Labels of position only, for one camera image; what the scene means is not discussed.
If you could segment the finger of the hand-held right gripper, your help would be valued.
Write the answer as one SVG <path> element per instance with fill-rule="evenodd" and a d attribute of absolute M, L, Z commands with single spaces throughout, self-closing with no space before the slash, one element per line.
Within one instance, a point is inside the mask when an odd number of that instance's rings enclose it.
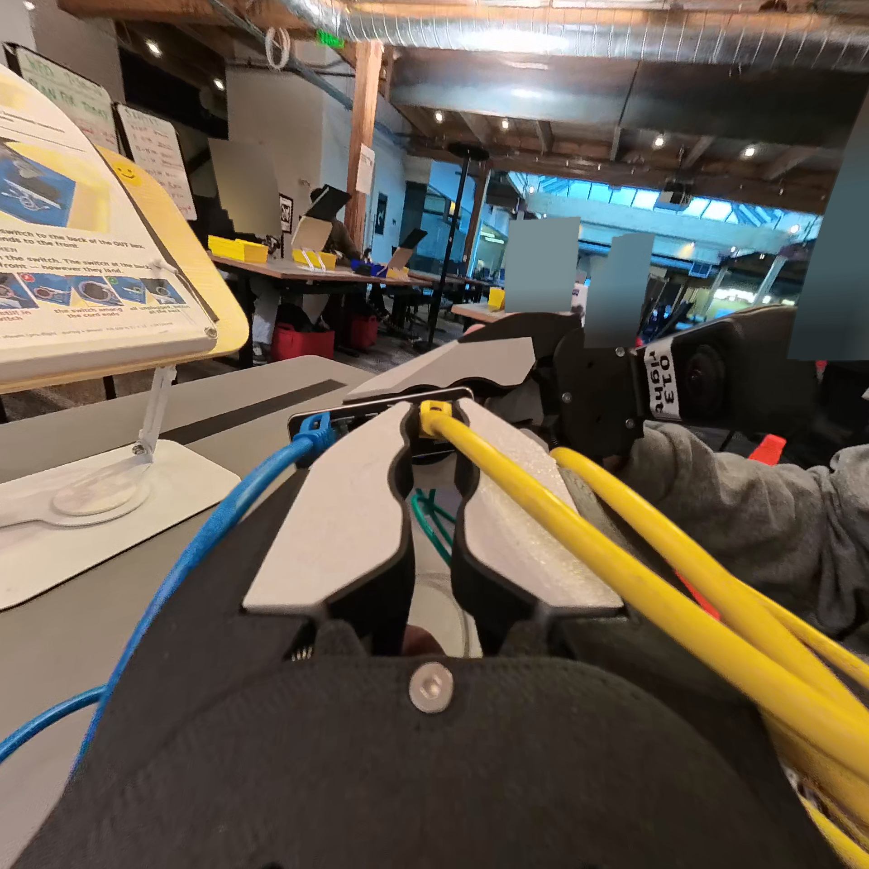
<path fill-rule="evenodd" d="M 531 337 L 482 342 L 454 341 L 376 375 L 348 392 L 344 402 L 373 401 L 409 391 L 444 389 L 483 382 L 510 389 L 520 386 L 536 362 Z"/>
<path fill-rule="evenodd" d="M 539 386 L 519 386 L 504 396 L 486 398 L 483 407 L 519 429 L 540 429 L 545 416 Z"/>

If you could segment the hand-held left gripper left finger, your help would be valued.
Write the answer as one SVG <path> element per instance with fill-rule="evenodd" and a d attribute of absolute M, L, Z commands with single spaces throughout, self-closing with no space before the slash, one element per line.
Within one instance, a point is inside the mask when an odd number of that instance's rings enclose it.
<path fill-rule="evenodd" d="M 415 589 L 406 498 L 417 407 L 398 401 L 313 461 L 246 596 L 247 613 L 339 620 L 401 652 Z"/>

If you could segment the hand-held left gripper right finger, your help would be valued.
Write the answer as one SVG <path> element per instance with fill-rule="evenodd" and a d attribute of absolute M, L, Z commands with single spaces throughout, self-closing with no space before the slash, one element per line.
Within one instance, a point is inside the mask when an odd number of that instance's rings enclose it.
<path fill-rule="evenodd" d="M 499 653 L 519 622 L 613 619 L 622 598 L 457 451 L 455 485 L 462 495 L 451 553 L 455 599 L 476 628 L 484 655 Z"/>

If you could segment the black ethernet splitter box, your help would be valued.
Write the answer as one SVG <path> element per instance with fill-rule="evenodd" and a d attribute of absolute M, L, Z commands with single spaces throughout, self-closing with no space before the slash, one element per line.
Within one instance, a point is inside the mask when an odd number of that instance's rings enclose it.
<path fill-rule="evenodd" d="M 363 401 L 343 403 L 337 407 L 314 411 L 312 414 L 298 413 L 288 419 L 288 436 L 293 440 L 300 431 L 305 429 L 309 420 L 318 415 L 328 415 L 335 438 L 340 440 L 348 436 L 354 429 L 375 419 L 376 416 L 385 413 L 391 407 L 401 402 L 408 402 L 414 407 L 419 407 L 425 401 L 442 401 L 454 404 L 460 399 L 474 400 L 472 389 L 468 386 L 447 388 L 420 387 L 411 391 L 394 395 L 379 396 Z M 411 461 L 414 465 L 433 465 L 443 461 L 454 453 L 454 447 L 445 440 L 431 440 L 421 434 L 411 434 Z"/>

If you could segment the white metal document stand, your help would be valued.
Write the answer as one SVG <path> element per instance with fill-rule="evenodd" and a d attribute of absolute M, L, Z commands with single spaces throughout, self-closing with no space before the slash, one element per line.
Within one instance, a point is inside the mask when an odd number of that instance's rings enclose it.
<path fill-rule="evenodd" d="M 217 330 L 158 329 L 147 336 L 2 337 L 2 387 L 54 384 L 94 368 L 156 368 L 132 443 L 55 465 L 1 486 L 1 608 L 12 609 L 216 505 L 238 483 L 233 472 L 160 440 L 181 357 L 209 353 Z"/>

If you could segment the whiteboard with red writing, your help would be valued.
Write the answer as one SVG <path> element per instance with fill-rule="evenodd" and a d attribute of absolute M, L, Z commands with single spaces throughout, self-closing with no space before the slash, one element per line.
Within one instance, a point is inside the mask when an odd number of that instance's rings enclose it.
<path fill-rule="evenodd" d="M 196 206 L 174 126 L 124 103 L 115 103 L 114 110 L 130 159 L 162 186 L 188 222 L 194 222 Z"/>

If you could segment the whiteboard with green writing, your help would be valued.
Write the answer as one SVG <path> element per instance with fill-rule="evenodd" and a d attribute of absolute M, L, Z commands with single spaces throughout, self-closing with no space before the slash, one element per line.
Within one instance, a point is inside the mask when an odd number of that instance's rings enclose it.
<path fill-rule="evenodd" d="M 62 110 L 94 146 L 120 153 L 113 102 L 103 86 L 38 52 L 4 43 L 9 67 Z"/>

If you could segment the wooden support post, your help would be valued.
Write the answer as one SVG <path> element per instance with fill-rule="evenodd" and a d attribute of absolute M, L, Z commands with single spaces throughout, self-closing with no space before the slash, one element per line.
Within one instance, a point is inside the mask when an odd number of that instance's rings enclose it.
<path fill-rule="evenodd" d="M 383 45 L 363 42 L 355 45 L 354 88 L 349 138 L 347 192 L 344 225 L 353 244 L 363 249 L 368 193 L 359 190 L 363 178 L 363 157 L 371 150 L 375 130 L 377 97 L 382 68 Z"/>

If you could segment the silver round ventilation duct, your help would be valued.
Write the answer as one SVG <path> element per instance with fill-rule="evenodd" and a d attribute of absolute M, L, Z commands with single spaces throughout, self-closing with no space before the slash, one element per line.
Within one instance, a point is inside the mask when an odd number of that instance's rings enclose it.
<path fill-rule="evenodd" d="M 349 42 L 404 49 L 867 71 L 867 4 L 326 2 L 282 5 Z"/>

